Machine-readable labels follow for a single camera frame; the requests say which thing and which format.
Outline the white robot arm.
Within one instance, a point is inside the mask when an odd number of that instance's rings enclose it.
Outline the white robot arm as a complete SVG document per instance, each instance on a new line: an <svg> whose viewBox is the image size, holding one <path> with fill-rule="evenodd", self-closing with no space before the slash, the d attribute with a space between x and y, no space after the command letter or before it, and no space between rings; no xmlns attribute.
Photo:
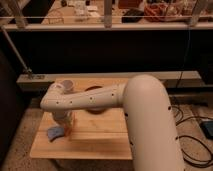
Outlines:
<svg viewBox="0 0 213 171"><path fill-rule="evenodd" d="M171 103L163 83L138 75L123 84L67 94L52 84L42 98L43 110L61 115L70 110L117 108L124 111L135 171L185 171Z"/></svg>

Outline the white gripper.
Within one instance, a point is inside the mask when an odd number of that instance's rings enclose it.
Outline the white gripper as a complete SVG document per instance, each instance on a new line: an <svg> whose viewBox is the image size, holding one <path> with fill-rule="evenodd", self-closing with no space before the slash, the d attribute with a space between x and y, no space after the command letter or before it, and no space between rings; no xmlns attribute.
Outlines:
<svg viewBox="0 0 213 171"><path fill-rule="evenodd" d="M69 136L74 125L74 115L71 112L53 113L52 117L59 126L64 128L65 135Z"/></svg>

